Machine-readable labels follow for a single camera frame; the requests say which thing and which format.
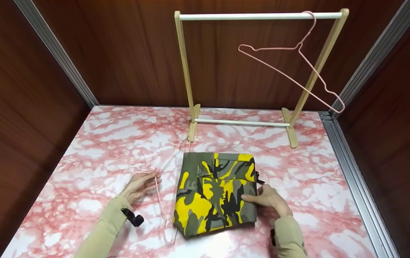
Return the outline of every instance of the brown wooden wall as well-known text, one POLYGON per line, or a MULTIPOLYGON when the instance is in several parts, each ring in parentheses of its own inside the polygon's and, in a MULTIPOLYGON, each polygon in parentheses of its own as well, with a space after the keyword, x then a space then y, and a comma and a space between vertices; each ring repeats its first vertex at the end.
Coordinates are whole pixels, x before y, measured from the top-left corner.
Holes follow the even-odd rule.
POLYGON ((89 107, 12 0, 0 0, 0 255, 89 107))
POLYGON ((410 29, 339 122, 401 257, 410 257, 410 29))
MULTIPOLYGON (((35 0, 102 104, 187 106, 173 13, 330 12, 350 15, 322 75, 339 93, 402 0, 35 0)), ((301 89, 239 53, 239 44, 295 46, 312 21, 185 21, 195 102, 235 108, 294 108, 301 89)), ((313 63, 333 24, 320 20, 304 46, 313 63)), ((295 52, 259 55, 305 84, 309 67, 295 52)), ((315 93, 333 103, 319 84, 315 93)), ((305 109, 327 110, 309 99, 305 109)))

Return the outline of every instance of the pink and white table top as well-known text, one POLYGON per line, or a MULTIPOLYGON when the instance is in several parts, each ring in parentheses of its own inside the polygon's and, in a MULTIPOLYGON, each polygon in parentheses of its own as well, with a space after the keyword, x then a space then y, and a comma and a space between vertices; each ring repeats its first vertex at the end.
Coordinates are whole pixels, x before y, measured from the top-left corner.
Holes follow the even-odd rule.
MULTIPOLYGON (((189 110, 167 107, 96 106, 78 131, 43 191, 5 250, 4 258, 70 258, 92 230, 110 198, 136 172, 159 170, 161 203, 172 212, 189 110)), ((280 111, 201 109, 200 118, 282 122, 280 111)), ((375 257, 340 166, 316 112, 295 126, 299 147, 286 130, 199 124, 193 152, 254 155, 261 179, 294 211, 309 257, 375 257)), ((119 233, 109 257, 266 258, 274 256, 270 229, 276 214, 261 209, 255 227, 189 240, 164 241, 164 219, 154 193, 133 204, 145 222, 119 233)), ((172 226, 168 237, 174 233, 172 226)))

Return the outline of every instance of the white rod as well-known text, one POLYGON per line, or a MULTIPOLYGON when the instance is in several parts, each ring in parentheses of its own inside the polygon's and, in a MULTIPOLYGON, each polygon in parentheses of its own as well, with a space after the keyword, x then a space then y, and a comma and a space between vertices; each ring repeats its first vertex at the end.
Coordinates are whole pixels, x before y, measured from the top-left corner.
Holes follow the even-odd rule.
MULTIPOLYGON (((317 19, 339 19, 342 13, 313 13, 317 19)), ((308 20, 308 13, 218 13, 218 14, 180 14, 182 21, 205 20, 308 20)))
POLYGON ((244 125, 262 125, 287 127, 290 123, 272 123, 272 122, 252 122, 252 121, 234 121, 234 120, 216 120, 216 119, 195 119, 197 123, 211 123, 211 124, 244 124, 244 125))

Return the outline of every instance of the beige sleeve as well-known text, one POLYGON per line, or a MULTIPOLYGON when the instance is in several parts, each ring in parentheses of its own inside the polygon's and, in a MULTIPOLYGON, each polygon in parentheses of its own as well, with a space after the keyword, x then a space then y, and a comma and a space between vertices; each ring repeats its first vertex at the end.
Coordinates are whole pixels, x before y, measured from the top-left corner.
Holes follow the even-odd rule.
POLYGON ((105 258, 127 218, 122 207, 132 209, 122 196, 112 198, 90 235, 82 242, 74 258, 105 258))
POLYGON ((275 221, 275 242, 279 258, 306 258, 304 237, 299 224, 292 216, 275 221))

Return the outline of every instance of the yellow camouflage fabric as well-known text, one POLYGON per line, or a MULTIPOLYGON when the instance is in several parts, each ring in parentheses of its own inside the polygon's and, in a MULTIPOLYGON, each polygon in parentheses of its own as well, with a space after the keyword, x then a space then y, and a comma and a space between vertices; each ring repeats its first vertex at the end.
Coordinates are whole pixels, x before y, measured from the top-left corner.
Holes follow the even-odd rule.
POLYGON ((256 182, 250 154, 185 153, 173 224, 192 237, 256 222, 256 205, 241 199, 242 194, 256 195, 256 182))

